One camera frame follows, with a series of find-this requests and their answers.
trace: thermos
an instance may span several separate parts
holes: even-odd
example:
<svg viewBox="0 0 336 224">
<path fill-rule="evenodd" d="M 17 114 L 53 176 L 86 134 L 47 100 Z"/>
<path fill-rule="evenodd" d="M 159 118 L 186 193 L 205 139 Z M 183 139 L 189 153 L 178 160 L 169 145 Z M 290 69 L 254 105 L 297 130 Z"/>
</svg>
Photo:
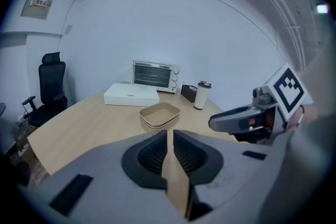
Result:
<svg viewBox="0 0 336 224">
<path fill-rule="evenodd" d="M 211 89 L 211 83 L 207 83 L 206 81 L 200 81 L 198 84 L 196 99 L 194 103 L 194 108 L 198 110 L 202 110 L 206 99 L 208 98 L 209 90 Z"/>
</svg>

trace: cable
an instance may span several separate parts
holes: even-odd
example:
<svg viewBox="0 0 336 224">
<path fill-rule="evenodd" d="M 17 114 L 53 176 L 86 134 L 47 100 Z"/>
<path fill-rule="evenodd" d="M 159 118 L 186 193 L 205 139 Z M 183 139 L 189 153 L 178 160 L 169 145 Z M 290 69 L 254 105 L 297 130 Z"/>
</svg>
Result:
<svg viewBox="0 0 336 224">
<path fill-rule="evenodd" d="M 58 52 L 59 44 L 60 44 L 60 42 L 61 42 L 62 33 L 63 33 L 63 28 L 64 28 L 64 24 L 65 24 L 65 22 L 67 21 L 68 13 L 69 13 L 69 11 L 70 11 L 70 9 L 71 9 L 71 7 L 72 7 L 72 5 L 74 4 L 75 1 L 76 1 L 76 0 L 74 0 L 74 1 L 71 3 L 71 5 L 70 5 L 70 7 L 68 8 L 68 11 L 67 11 L 67 13 L 66 13 L 66 15 L 65 15 L 65 19 L 64 19 L 64 22 L 63 22 L 63 25 L 62 25 L 61 33 L 60 33 L 60 35 L 59 35 L 59 39 L 58 39 L 57 52 Z"/>
</svg>

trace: wooden table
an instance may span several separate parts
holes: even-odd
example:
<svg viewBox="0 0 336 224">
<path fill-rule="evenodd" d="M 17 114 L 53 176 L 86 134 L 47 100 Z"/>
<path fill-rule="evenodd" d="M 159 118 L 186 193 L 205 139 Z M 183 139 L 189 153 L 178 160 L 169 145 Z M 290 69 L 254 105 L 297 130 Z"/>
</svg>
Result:
<svg viewBox="0 0 336 224">
<path fill-rule="evenodd" d="M 186 210 L 188 177 L 173 153 L 173 129 L 236 141 L 227 133 L 211 130 L 208 120 L 221 112 L 211 100 L 203 110 L 196 110 L 193 104 L 179 93 L 159 93 L 160 102 L 167 102 L 181 110 L 179 119 L 168 127 L 168 154 L 162 167 L 162 177 L 167 179 L 167 196 L 183 215 Z M 38 128 L 29 137 L 29 143 L 49 174 L 54 174 L 68 163 L 103 144 L 115 142 L 146 132 L 140 121 L 141 106 L 105 105 L 103 93 L 87 98 L 69 107 Z"/>
</svg>

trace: chair armrest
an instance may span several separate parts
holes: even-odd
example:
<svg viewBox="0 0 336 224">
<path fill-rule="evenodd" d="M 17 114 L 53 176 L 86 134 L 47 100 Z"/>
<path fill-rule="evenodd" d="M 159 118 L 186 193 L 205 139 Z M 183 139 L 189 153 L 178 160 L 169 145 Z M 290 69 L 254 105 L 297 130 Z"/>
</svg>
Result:
<svg viewBox="0 0 336 224">
<path fill-rule="evenodd" d="M 63 96 L 64 96 L 64 93 L 61 92 L 53 98 L 53 101 L 59 101 L 63 98 Z"/>
<path fill-rule="evenodd" d="M 32 102 L 34 98 L 35 98 L 35 96 L 29 97 L 28 99 L 26 99 L 25 101 L 22 102 L 22 105 L 26 105 L 26 104 Z"/>
</svg>

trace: chair backrest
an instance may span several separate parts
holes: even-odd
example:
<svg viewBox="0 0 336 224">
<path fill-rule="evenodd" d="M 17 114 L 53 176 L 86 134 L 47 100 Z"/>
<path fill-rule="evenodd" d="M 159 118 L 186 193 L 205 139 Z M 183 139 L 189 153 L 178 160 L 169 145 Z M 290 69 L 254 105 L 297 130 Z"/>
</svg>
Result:
<svg viewBox="0 0 336 224">
<path fill-rule="evenodd" d="M 53 98 L 63 92 L 65 63 L 60 61 L 59 52 L 46 54 L 38 68 L 41 101 L 45 105 L 54 104 Z"/>
</svg>

